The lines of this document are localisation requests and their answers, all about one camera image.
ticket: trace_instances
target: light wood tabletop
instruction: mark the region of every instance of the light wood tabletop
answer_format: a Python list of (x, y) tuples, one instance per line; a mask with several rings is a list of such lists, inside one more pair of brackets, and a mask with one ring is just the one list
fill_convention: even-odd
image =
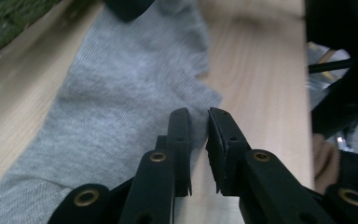
[[(62, 1), (0, 52), (0, 179), (44, 121), (101, 2)], [(211, 71), (201, 80), (223, 95), (252, 148), (273, 152), (312, 188), (302, 1), (200, 0), (211, 36)], [(177, 223), (241, 223), (238, 198), (215, 194), (202, 151), (193, 196)]]

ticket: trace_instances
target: brass screw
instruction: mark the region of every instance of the brass screw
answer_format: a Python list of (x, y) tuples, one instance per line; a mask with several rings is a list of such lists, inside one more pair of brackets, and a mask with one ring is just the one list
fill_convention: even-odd
[(155, 152), (152, 155), (150, 155), (149, 159), (151, 161), (156, 161), (156, 162), (165, 161), (167, 159), (167, 155), (165, 155), (165, 153), (162, 152)]
[(345, 202), (358, 206), (358, 192), (353, 189), (339, 189), (338, 195)]
[(96, 189), (85, 189), (80, 191), (75, 199), (74, 204), (78, 207), (85, 207), (89, 206), (92, 203), (95, 203), (95, 201), (98, 200), (100, 197), (100, 192)]
[(269, 161), (270, 157), (266, 153), (263, 152), (255, 152), (254, 159), (257, 161)]

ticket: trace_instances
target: table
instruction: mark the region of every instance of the table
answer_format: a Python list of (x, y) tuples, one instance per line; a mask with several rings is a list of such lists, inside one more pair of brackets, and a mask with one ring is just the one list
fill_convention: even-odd
[[(102, 7), (63, 1), (0, 52), (0, 179), (40, 128)], [(212, 39), (211, 71), (200, 79), (224, 96), (221, 108), (253, 148), (275, 153), (312, 188), (302, 1), (200, 0), (200, 8)], [(177, 223), (241, 223), (238, 199), (215, 194), (204, 151), (192, 179)]]

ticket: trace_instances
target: gray sock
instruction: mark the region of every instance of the gray sock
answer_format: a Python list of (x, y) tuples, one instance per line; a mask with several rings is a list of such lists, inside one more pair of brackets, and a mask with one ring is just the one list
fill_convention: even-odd
[(187, 107), (195, 147), (220, 96), (197, 80), (207, 33), (193, 1), (157, 0), (124, 23), (105, 9), (91, 26), (37, 137), (0, 183), (0, 223), (46, 223), (73, 188), (112, 189), (134, 176)]

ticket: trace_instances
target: gray fabric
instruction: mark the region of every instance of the gray fabric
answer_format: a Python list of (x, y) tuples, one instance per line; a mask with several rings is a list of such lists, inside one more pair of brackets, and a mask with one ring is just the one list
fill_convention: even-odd
[(207, 109), (220, 103), (197, 80), (207, 46), (193, 1), (157, 0), (129, 23), (105, 9), (42, 129), (0, 183), (0, 223), (46, 223), (71, 189), (129, 179), (177, 108), (189, 109), (200, 148)]

